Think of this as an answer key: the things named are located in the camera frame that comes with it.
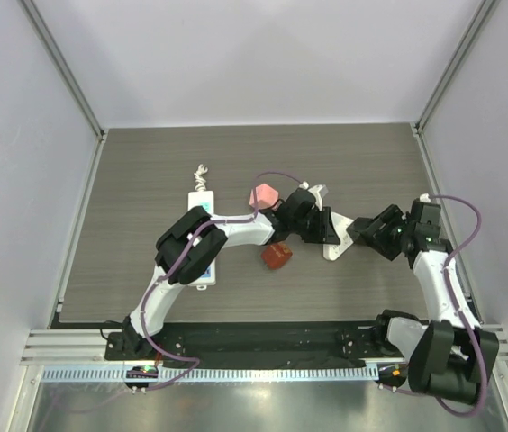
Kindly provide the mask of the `pink cube plug adapter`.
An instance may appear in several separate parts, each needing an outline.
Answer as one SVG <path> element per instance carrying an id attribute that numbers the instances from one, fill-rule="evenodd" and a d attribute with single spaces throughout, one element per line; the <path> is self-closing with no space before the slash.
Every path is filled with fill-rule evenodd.
<path id="1" fill-rule="evenodd" d="M 249 206 L 252 209 L 269 209 L 277 205 L 278 199 L 278 190 L 268 184 L 260 184 L 250 192 Z"/>

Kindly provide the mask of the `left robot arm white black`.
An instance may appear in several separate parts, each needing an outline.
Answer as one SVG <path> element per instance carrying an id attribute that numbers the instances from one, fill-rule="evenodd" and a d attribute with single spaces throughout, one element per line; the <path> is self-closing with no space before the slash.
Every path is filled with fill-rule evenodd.
<path id="1" fill-rule="evenodd" d="M 324 185 L 298 187 L 277 204 L 241 216 L 211 214 L 202 206 L 188 210 L 157 241 L 148 288 L 122 324 L 121 352 L 151 357 L 169 309 L 183 289 L 204 275 L 225 248 L 267 246 L 295 234 L 305 243 L 340 244 L 331 208 L 322 203 Z"/>

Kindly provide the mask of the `white power strip coloured sockets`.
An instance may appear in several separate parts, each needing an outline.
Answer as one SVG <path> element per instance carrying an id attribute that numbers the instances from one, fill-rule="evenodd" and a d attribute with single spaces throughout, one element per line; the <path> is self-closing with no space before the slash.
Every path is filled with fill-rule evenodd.
<path id="1" fill-rule="evenodd" d="M 214 213 L 214 193 L 213 191 L 192 191 L 187 195 L 187 209 L 190 211 L 194 207 L 200 206 L 210 214 Z M 203 273 L 196 278 L 190 285 L 194 286 L 198 291 L 205 291 L 208 287 L 216 284 L 216 265 L 215 258 L 210 252 L 205 252 L 199 243 L 203 238 L 198 237 L 194 246 L 198 248 L 195 252 L 197 257 L 196 263 L 204 267 Z"/>

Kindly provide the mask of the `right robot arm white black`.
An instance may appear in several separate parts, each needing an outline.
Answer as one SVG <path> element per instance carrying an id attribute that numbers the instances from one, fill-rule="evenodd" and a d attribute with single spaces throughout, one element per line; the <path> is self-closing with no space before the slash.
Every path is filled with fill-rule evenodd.
<path id="1" fill-rule="evenodd" d="M 404 255 L 428 311 L 428 321 L 422 323 L 405 312 L 385 310 L 371 336 L 373 348 L 382 356 L 403 355 L 412 392 L 477 410 L 499 340 L 482 329 L 467 305 L 458 280 L 458 250 L 442 237 L 440 216 L 440 205 L 424 196 L 413 200 L 408 212 L 392 204 L 374 218 L 357 218 L 347 232 L 355 243 L 388 260 Z"/>

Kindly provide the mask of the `red-brown cube plug adapter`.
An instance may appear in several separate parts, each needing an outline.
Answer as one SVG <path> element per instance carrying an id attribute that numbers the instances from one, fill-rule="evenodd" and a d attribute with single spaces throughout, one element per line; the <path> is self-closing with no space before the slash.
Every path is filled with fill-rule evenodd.
<path id="1" fill-rule="evenodd" d="M 285 242 L 268 245 L 261 253 L 261 258 L 270 270 L 282 268 L 293 256 L 291 248 Z"/>

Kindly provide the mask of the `white triangular socket base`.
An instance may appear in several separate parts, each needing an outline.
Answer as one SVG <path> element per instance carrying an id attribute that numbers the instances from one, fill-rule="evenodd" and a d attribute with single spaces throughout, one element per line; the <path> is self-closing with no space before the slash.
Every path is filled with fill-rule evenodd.
<path id="1" fill-rule="evenodd" d="M 353 219 L 333 212 L 331 214 L 333 228 L 338 236 L 340 243 L 337 245 L 323 245 L 322 256 L 327 261 L 336 261 L 339 259 L 354 243 L 354 240 L 348 233 L 348 228 L 354 222 Z"/>

